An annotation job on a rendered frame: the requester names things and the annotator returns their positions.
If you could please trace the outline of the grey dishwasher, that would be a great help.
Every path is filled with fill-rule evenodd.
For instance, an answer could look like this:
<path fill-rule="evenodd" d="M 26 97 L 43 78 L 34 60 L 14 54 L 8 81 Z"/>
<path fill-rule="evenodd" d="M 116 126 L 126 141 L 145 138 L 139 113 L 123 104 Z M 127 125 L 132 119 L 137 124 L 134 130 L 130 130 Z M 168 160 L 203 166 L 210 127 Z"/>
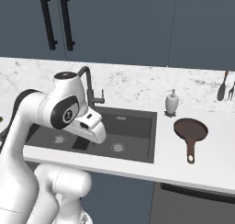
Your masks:
<path fill-rule="evenodd" d="M 235 197 L 235 195 L 188 188 Z M 176 194 L 154 185 L 150 224 L 235 224 L 235 205 Z"/>

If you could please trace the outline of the blue-grey base cupboard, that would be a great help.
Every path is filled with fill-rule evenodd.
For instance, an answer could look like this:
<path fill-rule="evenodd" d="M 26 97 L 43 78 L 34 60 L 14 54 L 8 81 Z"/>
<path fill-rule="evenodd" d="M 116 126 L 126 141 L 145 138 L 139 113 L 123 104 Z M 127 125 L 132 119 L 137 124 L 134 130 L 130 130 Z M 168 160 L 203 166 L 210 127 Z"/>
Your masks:
<path fill-rule="evenodd" d="M 154 182 L 90 173 L 92 188 L 82 206 L 94 224 L 149 224 Z"/>

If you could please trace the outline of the black tap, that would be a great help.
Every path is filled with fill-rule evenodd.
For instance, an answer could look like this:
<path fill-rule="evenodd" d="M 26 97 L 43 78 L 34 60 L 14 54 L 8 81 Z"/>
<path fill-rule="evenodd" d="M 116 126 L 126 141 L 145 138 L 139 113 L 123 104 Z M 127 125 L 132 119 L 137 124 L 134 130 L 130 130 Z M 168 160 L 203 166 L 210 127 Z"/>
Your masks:
<path fill-rule="evenodd" d="M 86 76 L 86 83 L 87 83 L 87 101 L 88 106 L 91 108 L 95 107 L 95 104 L 104 104 L 105 103 L 105 97 L 102 95 L 100 98 L 96 98 L 94 96 L 94 90 L 92 86 L 92 78 L 91 78 L 91 72 L 88 66 L 84 66 L 78 73 L 80 77 L 85 74 Z"/>

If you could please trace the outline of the dark grey double sink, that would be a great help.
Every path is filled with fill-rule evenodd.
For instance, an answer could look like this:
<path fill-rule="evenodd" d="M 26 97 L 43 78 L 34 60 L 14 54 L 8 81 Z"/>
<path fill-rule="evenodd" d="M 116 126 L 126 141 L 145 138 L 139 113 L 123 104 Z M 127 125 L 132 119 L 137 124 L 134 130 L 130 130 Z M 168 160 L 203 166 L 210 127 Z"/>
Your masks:
<path fill-rule="evenodd" d="M 134 162 L 153 163 L 157 113 L 96 106 L 106 129 L 102 144 L 90 141 L 86 151 L 76 150 L 78 136 L 65 130 L 48 129 L 34 124 L 26 144 L 59 151 L 72 151 Z"/>

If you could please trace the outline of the dark hanging fork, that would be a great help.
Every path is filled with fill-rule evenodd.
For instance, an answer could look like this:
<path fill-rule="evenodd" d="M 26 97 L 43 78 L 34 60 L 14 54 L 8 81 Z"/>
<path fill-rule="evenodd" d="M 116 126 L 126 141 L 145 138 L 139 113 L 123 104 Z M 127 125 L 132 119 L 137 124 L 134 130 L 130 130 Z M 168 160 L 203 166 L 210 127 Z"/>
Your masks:
<path fill-rule="evenodd" d="M 235 90 L 235 81 L 233 83 L 233 86 L 230 88 L 229 90 L 229 95 L 228 95 L 228 100 L 232 100 L 233 94 L 234 94 L 234 90 Z"/>

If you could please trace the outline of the blue-grey cupboard door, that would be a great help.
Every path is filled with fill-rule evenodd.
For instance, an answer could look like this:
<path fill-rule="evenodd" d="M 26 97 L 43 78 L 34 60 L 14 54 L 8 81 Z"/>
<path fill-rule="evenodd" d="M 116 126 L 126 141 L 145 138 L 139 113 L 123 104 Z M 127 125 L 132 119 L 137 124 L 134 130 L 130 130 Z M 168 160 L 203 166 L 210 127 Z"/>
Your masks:
<path fill-rule="evenodd" d="M 59 0 L 69 15 L 67 59 L 165 66 L 175 0 Z"/>
<path fill-rule="evenodd" d="M 65 61 L 58 0 L 48 2 L 56 50 L 51 50 L 40 0 L 0 0 L 0 57 Z"/>
<path fill-rule="evenodd" d="M 235 0 L 176 0 L 169 65 L 235 71 Z"/>

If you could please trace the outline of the dark brown pan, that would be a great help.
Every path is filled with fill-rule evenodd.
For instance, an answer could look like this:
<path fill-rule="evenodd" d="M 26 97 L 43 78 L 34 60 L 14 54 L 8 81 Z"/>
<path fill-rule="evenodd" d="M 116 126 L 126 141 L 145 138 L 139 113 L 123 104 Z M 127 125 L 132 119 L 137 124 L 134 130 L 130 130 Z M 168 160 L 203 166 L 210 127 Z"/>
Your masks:
<path fill-rule="evenodd" d="M 193 118 L 180 118 L 173 124 L 175 134 L 186 143 L 186 157 L 190 164 L 195 163 L 195 145 L 208 134 L 207 126 Z"/>

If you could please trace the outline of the white soap dispenser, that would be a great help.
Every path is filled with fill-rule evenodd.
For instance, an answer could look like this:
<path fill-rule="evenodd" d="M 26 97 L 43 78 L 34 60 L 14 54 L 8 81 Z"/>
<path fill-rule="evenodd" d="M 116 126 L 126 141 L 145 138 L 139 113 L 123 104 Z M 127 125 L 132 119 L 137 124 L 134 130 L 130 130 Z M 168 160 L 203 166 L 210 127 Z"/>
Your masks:
<path fill-rule="evenodd" d="M 179 96 L 173 89 L 165 99 L 165 112 L 167 115 L 174 115 L 179 103 Z"/>

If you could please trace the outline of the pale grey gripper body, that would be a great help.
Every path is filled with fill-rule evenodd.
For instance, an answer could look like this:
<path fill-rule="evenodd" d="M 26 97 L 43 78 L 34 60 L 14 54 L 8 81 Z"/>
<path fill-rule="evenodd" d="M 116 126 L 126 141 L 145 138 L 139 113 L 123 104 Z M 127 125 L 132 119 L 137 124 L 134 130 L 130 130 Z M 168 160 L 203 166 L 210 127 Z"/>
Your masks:
<path fill-rule="evenodd" d="M 102 122 L 90 127 L 79 120 L 74 120 L 64 130 L 97 144 L 103 143 L 106 139 L 106 130 Z"/>

